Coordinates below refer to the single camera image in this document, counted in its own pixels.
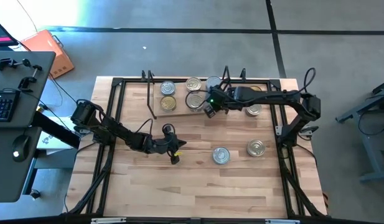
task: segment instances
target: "orange box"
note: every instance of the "orange box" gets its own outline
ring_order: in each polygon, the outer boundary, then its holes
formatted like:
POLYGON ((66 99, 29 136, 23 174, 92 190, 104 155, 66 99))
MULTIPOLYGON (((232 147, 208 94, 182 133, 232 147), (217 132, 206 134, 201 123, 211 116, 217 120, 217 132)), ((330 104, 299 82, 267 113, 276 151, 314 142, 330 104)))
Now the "orange box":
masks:
POLYGON ((54 51, 56 53, 54 64, 50 69, 50 73, 54 78, 57 78, 74 68, 72 61, 63 50, 63 44, 48 30, 42 30, 21 42, 31 51, 54 51))

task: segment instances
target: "concrete floor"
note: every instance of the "concrete floor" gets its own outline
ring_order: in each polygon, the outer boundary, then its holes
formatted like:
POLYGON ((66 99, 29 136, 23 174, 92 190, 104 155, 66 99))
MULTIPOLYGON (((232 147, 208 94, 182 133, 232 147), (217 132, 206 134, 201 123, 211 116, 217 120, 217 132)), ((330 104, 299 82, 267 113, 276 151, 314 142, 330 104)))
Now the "concrete floor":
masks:
MULTIPOLYGON (((37 27, 269 29, 265 0, 69 0, 51 9, 48 5, 53 2, 21 1, 37 27), (65 16, 50 16, 63 11, 65 16)), ((384 0, 271 2, 278 29, 384 30, 384 0)), ((221 74, 229 65, 234 77, 242 68, 248 77, 279 77, 269 34, 54 34, 76 66, 57 80, 74 98, 89 98, 98 75, 140 75, 149 69, 164 76, 210 76, 221 74)), ((384 36, 280 35, 279 42, 288 78, 297 78, 301 85, 305 71, 317 69, 308 89, 322 100, 322 118, 315 122, 320 128, 312 144, 322 188, 330 198, 330 215, 384 223, 384 182, 358 181, 372 171, 366 152, 355 125, 334 120, 384 82, 384 36)), ((75 105, 63 97, 63 105, 54 111, 71 115, 75 105)), ((42 100, 60 103, 52 83, 48 82, 42 100)), ((22 196, 16 203, 0 204, 0 219, 59 214, 70 174, 65 170, 38 173, 34 188, 44 197, 33 202, 22 196)))

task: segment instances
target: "wooden tabletop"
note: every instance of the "wooden tabletop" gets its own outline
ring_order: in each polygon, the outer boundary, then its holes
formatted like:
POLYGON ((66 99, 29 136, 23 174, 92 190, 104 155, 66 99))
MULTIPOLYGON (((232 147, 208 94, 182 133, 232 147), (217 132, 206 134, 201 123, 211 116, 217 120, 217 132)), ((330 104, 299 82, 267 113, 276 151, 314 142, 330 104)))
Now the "wooden tabletop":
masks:
MULTIPOLYGON (((104 109, 112 78, 96 78, 92 102, 104 109)), ((286 90, 296 90, 297 81, 281 79, 281 86, 286 90)), ((151 118, 146 106, 147 97, 145 83, 126 84, 121 122, 128 129, 135 131, 151 118)), ((286 114, 291 122, 296 112, 287 106, 286 114)), ((268 105, 263 105, 262 113, 255 118, 240 111, 230 111, 227 116, 217 114, 212 119, 204 114, 158 118, 153 124, 154 138, 162 137, 161 127, 166 123, 172 123, 178 138, 187 141, 180 148, 180 162, 171 165, 166 154, 146 155, 132 151, 118 139, 105 216, 286 218, 268 105), (264 142, 266 152, 263 156, 248 155, 246 145, 252 139, 264 142), (230 161, 222 166, 212 160, 212 149, 219 146, 230 151, 230 161)), ((148 132, 149 125, 141 131, 148 132)), ((90 139, 91 136, 85 137, 81 147, 89 144, 90 139)), ((298 139, 298 143, 312 150, 310 142, 298 139)), ((75 206, 91 184, 97 150, 98 146, 94 145, 77 156, 67 192, 69 209, 75 206)), ((294 156, 301 188, 316 208, 326 213, 314 158, 299 147, 294 147, 294 156)), ((100 190, 97 190, 94 210, 99 202, 100 190)), ((293 191, 291 195, 294 211, 297 212, 293 191)))

